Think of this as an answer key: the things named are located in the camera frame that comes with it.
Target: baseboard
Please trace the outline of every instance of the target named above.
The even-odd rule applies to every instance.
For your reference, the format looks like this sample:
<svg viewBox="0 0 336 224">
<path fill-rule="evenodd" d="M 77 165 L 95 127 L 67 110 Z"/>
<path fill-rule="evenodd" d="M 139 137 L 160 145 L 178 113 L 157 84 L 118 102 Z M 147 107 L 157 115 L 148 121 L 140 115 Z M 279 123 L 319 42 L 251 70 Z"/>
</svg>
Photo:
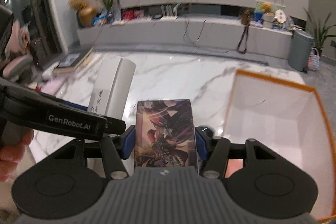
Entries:
<svg viewBox="0 0 336 224">
<path fill-rule="evenodd" d="M 325 55 L 321 55 L 321 59 L 322 62 L 328 63 L 330 65 L 336 66 L 336 59 L 330 58 L 328 56 Z"/>
</svg>

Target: trash can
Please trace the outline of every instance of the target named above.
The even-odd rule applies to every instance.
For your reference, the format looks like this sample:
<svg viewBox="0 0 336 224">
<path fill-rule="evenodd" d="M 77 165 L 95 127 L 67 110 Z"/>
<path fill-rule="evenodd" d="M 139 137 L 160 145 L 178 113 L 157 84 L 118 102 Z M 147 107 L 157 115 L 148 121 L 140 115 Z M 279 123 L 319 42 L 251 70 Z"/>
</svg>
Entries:
<svg viewBox="0 0 336 224">
<path fill-rule="evenodd" d="M 302 71 L 307 67 L 313 42 L 312 35 L 302 30 L 295 30 L 288 55 L 288 64 L 293 69 Z"/>
</svg>

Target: gray gripper base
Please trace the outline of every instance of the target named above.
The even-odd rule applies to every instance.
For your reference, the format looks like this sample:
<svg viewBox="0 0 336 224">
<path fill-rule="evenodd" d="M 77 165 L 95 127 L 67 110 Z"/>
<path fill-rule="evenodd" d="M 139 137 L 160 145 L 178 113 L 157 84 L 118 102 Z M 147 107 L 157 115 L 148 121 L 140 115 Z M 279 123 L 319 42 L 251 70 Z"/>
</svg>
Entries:
<svg viewBox="0 0 336 224">
<path fill-rule="evenodd" d="M 219 180 L 198 176 L 193 167 L 136 168 L 112 180 L 88 210 L 65 219 L 22 215 L 15 224 L 317 224 L 308 214 L 270 220 L 236 205 Z"/>
</svg>

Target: white marble tabletop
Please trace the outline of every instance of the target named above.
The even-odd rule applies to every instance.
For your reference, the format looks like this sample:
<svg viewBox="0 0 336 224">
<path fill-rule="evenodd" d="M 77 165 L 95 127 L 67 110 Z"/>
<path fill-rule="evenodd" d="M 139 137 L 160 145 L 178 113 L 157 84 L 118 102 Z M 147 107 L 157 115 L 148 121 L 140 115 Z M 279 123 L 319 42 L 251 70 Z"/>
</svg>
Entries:
<svg viewBox="0 0 336 224">
<path fill-rule="evenodd" d="M 127 126 L 135 124 L 136 105 L 139 100 L 190 99 L 195 126 L 211 126 L 220 135 L 223 132 L 229 93 L 238 68 L 304 84 L 297 72 L 225 58 L 105 52 L 95 53 L 88 67 L 69 78 L 56 96 L 87 106 L 101 61 L 105 57 L 114 56 L 128 58 L 137 66 L 123 115 Z M 71 140 L 70 137 L 35 131 L 30 149 L 36 162 L 39 162 Z"/>
</svg>

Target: illustrated card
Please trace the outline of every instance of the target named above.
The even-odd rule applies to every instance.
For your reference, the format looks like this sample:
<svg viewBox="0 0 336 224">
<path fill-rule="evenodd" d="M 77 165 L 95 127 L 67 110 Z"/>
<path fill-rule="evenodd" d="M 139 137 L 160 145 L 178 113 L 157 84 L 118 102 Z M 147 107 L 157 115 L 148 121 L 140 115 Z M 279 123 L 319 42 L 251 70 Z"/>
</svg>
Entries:
<svg viewBox="0 0 336 224">
<path fill-rule="evenodd" d="M 197 168 L 190 100 L 139 101 L 135 130 L 135 166 Z"/>
</svg>

